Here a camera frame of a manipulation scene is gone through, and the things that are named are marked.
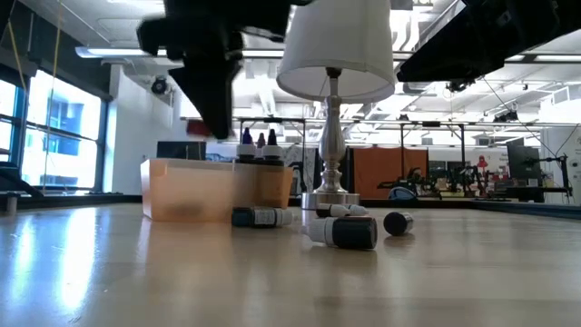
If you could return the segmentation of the white shade silver table lamp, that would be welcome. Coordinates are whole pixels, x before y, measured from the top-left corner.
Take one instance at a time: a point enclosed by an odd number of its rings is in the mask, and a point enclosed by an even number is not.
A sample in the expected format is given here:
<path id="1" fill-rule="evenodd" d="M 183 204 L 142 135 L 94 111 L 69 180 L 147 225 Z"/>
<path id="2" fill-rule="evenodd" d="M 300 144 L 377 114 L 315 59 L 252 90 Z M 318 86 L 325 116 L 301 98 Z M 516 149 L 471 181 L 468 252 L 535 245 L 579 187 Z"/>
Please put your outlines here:
<path id="1" fill-rule="evenodd" d="M 395 91 L 390 0 L 313 0 L 299 7 L 285 38 L 278 87 L 326 103 L 319 156 L 320 186 L 301 197 L 304 210 L 321 203 L 356 204 L 359 195 L 340 184 L 346 153 L 340 125 L 344 104 L 380 102 Z"/>

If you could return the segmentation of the orange partition panel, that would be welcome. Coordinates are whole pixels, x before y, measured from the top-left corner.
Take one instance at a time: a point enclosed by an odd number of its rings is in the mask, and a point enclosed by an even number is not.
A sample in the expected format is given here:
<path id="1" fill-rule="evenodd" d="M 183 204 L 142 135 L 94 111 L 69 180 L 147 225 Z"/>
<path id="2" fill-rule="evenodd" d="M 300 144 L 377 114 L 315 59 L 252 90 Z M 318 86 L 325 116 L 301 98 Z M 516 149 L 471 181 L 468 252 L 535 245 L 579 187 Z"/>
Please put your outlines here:
<path id="1" fill-rule="evenodd" d="M 389 189 L 379 189 L 383 182 L 396 182 L 407 177 L 412 168 L 425 176 L 428 170 L 428 150 L 405 148 L 355 148 L 354 186 L 362 200 L 385 200 Z"/>

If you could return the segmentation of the black wide screen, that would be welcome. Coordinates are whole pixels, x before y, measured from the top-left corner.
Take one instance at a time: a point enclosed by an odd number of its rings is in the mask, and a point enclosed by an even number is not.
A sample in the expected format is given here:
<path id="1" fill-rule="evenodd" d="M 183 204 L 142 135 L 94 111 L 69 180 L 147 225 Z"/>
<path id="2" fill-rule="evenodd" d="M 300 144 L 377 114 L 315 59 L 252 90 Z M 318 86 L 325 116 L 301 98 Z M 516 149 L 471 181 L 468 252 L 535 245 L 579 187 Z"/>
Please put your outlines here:
<path id="1" fill-rule="evenodd" d="M 159 141 L 156 157 L 164 159 L 205 160 L 205 142 Z"/>

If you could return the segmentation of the black aluminium table frame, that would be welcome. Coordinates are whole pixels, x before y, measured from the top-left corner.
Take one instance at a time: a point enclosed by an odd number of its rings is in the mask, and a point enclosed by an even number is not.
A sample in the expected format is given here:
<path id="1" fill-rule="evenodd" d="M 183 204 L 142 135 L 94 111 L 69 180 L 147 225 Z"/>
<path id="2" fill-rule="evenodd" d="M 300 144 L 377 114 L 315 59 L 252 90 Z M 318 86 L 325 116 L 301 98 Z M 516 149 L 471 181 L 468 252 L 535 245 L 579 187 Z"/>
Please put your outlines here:
<path id="1" fill-rule="evenodd" d="M 16 165 L 10 162 L 0 162 L 0 211 L 7 208 L 10 197 L 17 199 L 17 207 L 20 209 L 139 203 L 142 200 L 139 195 L 125 195 L 122 193 L 44 195 L 39 189 L 21 179 Z M 515 203 L 476 199 L 363 200 L 360 204 L 367 208 L 467 209 L 563 218 L 581 222 L 581 205 Z"/>

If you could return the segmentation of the white printed panel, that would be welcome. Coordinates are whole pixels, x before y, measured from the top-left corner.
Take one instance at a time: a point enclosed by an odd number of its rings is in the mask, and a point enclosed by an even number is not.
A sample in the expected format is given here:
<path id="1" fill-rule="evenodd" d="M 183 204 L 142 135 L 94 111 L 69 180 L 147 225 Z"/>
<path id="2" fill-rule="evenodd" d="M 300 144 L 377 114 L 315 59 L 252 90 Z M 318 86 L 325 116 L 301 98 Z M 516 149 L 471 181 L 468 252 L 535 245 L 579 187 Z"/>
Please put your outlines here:
<path id="1" fill-rule="evenodd" d="M 303 177 L 300 177 L 300 172 L 298 170 L 293 170 L 293 181 L 291 187 L 291 193 L 293 195 L 302 193 L 300 188 L 301 182 L 305 183 L 308 192 L 312 192 L 316 188 L 314 185 L 315 158 L 315 148 L 307 147 L 306 149 L 303 149 L 301 146 L 296 144 L 283 148 L 283 162 L 286 166 L 291 167 L 291 164 L 295 162 L 303 163 Z"/>

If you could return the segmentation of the large glass window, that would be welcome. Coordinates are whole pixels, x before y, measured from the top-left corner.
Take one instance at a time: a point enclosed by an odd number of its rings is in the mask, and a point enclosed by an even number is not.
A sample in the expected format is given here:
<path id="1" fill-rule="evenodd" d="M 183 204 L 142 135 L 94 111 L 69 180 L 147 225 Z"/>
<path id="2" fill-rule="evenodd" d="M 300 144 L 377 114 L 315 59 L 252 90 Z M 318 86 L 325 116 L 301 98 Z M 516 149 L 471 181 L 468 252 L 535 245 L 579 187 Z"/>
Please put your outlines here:
<path id="1" fill-rule="evenodd" d="M 0 79 L 0 162 L 42 191 L 95 189 L 107 103 L 42 70 L 25 81 Z"/>

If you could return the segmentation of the black background robot station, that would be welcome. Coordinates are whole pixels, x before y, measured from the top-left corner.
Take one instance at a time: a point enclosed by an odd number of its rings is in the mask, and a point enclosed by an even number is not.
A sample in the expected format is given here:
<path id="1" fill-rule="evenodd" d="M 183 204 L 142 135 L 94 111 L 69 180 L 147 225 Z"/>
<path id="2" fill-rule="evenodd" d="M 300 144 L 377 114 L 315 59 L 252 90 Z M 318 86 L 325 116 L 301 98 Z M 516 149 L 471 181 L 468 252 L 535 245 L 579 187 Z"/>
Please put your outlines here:
<path id="1" fill-rule="evenodd" d="M 378 188 L 389 189 L 406 187 L 420 198 L 475 198 L 493 199 L 494 187 L 489 186 L 490 171 L 481 172 L 475 165 L 462 165 L 452 169 L 436 169 L 423 176 L 419 168 L 412 168 L 407 177 L 396 182 L 383 182 Z"/>

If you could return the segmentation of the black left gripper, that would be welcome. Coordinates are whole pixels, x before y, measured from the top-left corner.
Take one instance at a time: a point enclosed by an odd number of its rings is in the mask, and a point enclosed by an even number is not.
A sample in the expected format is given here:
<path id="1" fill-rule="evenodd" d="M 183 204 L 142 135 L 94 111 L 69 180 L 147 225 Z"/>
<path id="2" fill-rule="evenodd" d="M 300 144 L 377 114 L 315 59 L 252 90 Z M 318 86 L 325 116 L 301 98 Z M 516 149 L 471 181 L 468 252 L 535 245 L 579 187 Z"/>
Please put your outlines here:
<path id="1" fill-rule="evenodd" d="M 226 58 L 244 47 L 243 35 L 282 43 L 291 10 L 313 0 L 162 0 L 164 14 L 145 17 L 136 29 L 142 51 L 156 56 L 165 49 L 172 60 L 210 56 Z M 218 140 L 231 135 L 232 81 L 239 60 L 185 59 L 170 71 Z"/>

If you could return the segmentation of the blue grey round device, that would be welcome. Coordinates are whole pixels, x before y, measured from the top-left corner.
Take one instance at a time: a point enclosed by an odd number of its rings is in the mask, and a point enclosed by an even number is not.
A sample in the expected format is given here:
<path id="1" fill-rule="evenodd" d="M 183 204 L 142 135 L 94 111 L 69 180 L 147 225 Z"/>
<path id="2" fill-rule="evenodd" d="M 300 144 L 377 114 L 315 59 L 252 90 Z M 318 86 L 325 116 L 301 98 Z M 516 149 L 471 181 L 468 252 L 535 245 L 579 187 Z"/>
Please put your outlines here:
<path id="1" fill-rule="evenodd" d="M 388 199 L 390 201 L 415 201 L 417 195 L 406 187 L 397 186 L 389 191 Z"/>

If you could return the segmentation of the orange translucent plastic container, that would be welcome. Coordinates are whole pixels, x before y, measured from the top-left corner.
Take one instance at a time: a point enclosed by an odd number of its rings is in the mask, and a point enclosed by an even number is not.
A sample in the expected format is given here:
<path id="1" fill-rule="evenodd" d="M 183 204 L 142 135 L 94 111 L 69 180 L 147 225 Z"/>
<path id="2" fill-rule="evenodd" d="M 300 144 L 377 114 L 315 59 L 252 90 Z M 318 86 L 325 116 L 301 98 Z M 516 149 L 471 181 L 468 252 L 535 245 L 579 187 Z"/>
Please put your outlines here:
<path id="1" fill-rule="evenodd" d="M 285 209 L 293 178 L 290 167 L 184 159 L 150 159 L 140 170 L 143 214 L 174 223 L 227 223 L 235 207 Z"/>

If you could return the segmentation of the black upright monitor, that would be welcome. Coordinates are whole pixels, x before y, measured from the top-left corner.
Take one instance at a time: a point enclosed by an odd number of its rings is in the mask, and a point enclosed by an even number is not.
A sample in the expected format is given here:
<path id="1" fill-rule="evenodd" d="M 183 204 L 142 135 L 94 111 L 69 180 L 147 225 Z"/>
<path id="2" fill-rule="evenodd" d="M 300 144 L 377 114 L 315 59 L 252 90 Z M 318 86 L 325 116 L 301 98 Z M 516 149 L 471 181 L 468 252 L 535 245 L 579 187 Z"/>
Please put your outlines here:
<path id="1" fill-rule="evenodd" d="M 507 143 L 510 177 L 519 180 L 541 179 L 539 151 L 520 141 Z"/>

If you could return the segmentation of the long ceiling light fixture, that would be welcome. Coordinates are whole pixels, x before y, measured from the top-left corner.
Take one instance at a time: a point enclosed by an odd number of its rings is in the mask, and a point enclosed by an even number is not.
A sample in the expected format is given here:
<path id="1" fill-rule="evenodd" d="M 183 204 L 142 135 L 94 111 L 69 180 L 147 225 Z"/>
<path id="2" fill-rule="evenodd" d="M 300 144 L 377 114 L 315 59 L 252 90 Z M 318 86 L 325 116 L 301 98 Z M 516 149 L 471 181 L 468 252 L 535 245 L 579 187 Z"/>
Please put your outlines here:
<path id="1" fill-rule="evenodd" d="M 132 57 L 153 57 L 139 48 L 98 48 L 77 46 L 76 54 L 85 59 L 96 58 L 132 58 Z M 244 58 L 270 58 L 281 59 L 284 55 L 282 49 L 243 49 L 241 54 Z"/>

